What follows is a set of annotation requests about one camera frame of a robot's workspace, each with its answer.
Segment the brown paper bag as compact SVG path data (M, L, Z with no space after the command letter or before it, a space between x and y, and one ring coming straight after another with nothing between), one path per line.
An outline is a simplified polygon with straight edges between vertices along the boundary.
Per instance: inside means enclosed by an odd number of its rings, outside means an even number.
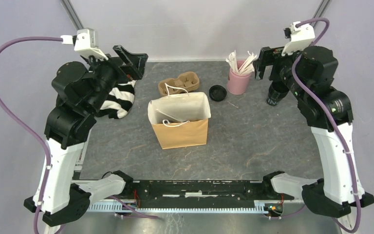
M211 118L207 95L168 84L165 87L167 95L148 104L148 118L161 148L206 145Z

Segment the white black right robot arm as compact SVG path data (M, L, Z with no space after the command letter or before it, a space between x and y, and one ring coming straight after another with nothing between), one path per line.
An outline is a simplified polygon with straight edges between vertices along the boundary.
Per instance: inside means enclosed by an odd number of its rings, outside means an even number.
M359 179L352 181L344 145L352 146L353 112L346 94L332 86L338 60L322 46L310 46L293 55L282 55L282 48L264 47L254 62L263 77L272 67L271 85L266 102L276 106L288 93L298 102L298 109L315 137L323 178L305 179L275 171L263 177L262 194L274 199L279 194L302 199L318 215L340 218L356 205L353 187L357 186L359 206L374 203L374 196L364 191Z

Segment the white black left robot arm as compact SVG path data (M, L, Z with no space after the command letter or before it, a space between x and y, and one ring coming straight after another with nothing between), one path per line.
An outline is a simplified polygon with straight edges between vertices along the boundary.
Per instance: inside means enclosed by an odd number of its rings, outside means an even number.
M119 195L129 198L133 185L118 175L94 180L85 185L72 182L75 163L81 155L95 115L118 82L140 80L148 55L131 53L116 45L116 57L99 59L90 55L84 62L63 64L52 81L57 92L55 108L49 113L44 134L49 147L48 176L42 176L37 193L25 199L31 212L43 212L48 226L60 226L80 219L90 205Z

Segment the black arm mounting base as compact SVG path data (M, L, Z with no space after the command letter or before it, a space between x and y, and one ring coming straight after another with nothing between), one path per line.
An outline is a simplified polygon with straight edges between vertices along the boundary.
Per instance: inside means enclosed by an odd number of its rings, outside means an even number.
M116 195L139 208L251 208L254 201L293 200L261 180L133 180Z

